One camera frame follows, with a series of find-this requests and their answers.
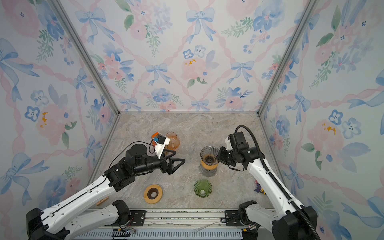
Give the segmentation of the orange coffee filter holder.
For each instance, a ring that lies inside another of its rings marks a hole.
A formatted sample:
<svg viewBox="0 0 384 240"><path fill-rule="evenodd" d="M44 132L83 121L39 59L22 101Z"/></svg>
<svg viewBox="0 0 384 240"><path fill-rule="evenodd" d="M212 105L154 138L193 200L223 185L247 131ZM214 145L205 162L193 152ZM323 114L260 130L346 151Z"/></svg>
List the orange coffee filter holder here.
<svg viewBox="0 0 384 240"><path fill-rule="evenodd" d="M159 135L159 132L156 132L155 134L152 135L151 145L153 147L155 147L157 145L157 142L159 140L158 135Z"/></svg>

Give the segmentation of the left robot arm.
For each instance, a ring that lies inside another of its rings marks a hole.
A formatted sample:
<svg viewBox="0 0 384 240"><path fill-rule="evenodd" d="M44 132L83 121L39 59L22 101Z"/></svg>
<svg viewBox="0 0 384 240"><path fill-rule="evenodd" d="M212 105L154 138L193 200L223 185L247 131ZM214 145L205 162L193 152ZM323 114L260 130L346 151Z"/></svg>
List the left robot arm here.
<svg viewBox="0 0 384 240"><path fill-rule="evenodd" d="M102 226L126 226L133 217L123 200L114 201L107 207L86 213L97 202L119 192L136 180L159 169L172 175L186 161L175 158L175 151L157 145L155 153L148 155L143 143L135 144L118 162L111 166L93 183L66 200L44 210L35 208L26 215L27 235L30 240L70 240Z"/></svg>

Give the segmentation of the grey glass dripper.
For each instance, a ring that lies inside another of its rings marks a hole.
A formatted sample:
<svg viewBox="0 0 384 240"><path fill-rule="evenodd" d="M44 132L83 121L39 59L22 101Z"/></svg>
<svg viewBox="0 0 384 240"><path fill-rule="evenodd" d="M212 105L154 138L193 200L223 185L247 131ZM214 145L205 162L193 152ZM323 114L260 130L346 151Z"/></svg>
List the grey glass dripper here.
<svg viewBox="0 0 384 240"><path fill-rule="evenodd" d="M217 155L219 154L219 149L214 146L207 146L204 147L201 150L200 157L201 160L206 161L208 163L212 163L213 161L219 161L217 160Z"/></svg>

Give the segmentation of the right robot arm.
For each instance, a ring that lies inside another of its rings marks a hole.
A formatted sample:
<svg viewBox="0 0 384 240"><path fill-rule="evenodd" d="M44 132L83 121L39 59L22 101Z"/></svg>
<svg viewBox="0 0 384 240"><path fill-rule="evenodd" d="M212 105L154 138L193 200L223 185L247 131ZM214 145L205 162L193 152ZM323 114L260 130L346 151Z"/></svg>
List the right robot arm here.
<svg viewBox="0 0 384 240"><path fill-rule="evenodd" d="M243 132L228 135L226 146L219 149L217 159L234 170L241 164L266 193L274 209L263 208L256 201L240 204L240 223L248 228L263 227L276 240L318 240L318 215L313 207L305 207L277 177L259 145L250 147Z"/></svg>

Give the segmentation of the grey glass carafe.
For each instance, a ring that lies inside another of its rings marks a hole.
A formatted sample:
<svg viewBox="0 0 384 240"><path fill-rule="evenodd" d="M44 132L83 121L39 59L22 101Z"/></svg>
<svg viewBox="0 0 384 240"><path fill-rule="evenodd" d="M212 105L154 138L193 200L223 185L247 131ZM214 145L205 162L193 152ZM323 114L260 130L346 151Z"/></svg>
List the grey glass carafe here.
<svg viewBox="0 0 384 240"><path fill-rule="evenodd" d="M217 169L207 170L205 168L200 169L200 173L207 178L213 177L217 172Z"/></svg>

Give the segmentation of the wooden ring dripper base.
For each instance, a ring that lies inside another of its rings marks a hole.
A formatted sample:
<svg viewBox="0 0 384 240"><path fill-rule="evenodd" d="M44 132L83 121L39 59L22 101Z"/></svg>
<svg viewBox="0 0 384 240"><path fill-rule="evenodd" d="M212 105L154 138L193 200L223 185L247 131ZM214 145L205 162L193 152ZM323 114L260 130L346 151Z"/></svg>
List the wooden ring dripper base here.
<svg viewBox="0 0 384 240"><path fill-rule="evenodd" d="M212 163L208 163L206 161L201 160L201 167L205 171L213 171L218 167L219 163L217 161L213 161Z"/></svg>

